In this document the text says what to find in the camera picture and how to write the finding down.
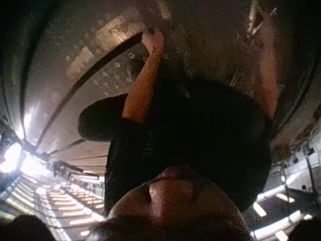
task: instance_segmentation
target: nose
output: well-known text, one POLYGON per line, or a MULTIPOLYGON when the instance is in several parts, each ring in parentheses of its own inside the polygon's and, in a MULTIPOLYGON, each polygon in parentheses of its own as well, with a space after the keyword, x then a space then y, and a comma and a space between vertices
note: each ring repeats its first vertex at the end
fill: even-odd
POLYGON ((189 180, 162 179, 150 185, 149 194, 153 218, 168 223, 186 216, 192 204, 193 184, 189 180))

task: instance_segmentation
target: short sleeve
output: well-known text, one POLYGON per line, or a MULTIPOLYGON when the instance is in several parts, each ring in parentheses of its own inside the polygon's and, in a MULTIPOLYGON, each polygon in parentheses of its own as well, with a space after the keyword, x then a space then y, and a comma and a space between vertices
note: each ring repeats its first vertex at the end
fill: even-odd
POLYGON ((141 184, 145 126, 122 119, 113 134, 105 175, 105 214, 129 190, 141 184))

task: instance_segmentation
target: hand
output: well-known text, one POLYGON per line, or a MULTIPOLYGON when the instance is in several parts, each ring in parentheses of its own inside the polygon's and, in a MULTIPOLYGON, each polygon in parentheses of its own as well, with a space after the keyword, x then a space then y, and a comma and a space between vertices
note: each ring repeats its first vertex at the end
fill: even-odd
POLYGON ((145 30, 141 37, 141 42, 147 48, 149 54, 162 54, 164 51, 165 39, 159 29, 153 29, 153 32, 145 30))
POLYGON ((258 37, 265 46, 273 46, 275 37, 275 27, 271 16, 258 7, 258 12, 263 16, 263 24, 258 32, 258 37))

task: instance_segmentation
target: black t-shirt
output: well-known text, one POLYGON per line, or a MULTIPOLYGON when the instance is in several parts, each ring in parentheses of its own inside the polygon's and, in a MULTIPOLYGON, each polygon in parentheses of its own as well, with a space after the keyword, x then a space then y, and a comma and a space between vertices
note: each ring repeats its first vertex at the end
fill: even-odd
MULTIPOLYGON (((190 105, 188 113, 193 115, 182 115, 181 138, 167 137, 174 143, 167 152, 154 150, 150 155, 146 127, 122 119, 107 159, 105 213, 128 191, 177 164, 211 179, 241 211, 246 210, 262 192, 270 170, 272 121, 252 99, 230 92, 233 98, 225 92, 223 105, 190 105)), ((216 98, 222 99, 219 92, 216 98)))

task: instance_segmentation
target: person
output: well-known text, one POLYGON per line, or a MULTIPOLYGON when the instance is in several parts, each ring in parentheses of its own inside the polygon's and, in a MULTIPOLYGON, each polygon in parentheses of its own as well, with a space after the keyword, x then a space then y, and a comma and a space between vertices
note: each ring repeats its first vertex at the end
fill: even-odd
POLYGON ((84 138, 111 140, 107 219, 88 240, 252 240, 241 212, 269 173, 277 99, 270 19, 261 37, 253 100, 212 80, 162 77, 164 36, 143 33, 149 57, 128 95, 94 103, 79 118, 84 138))

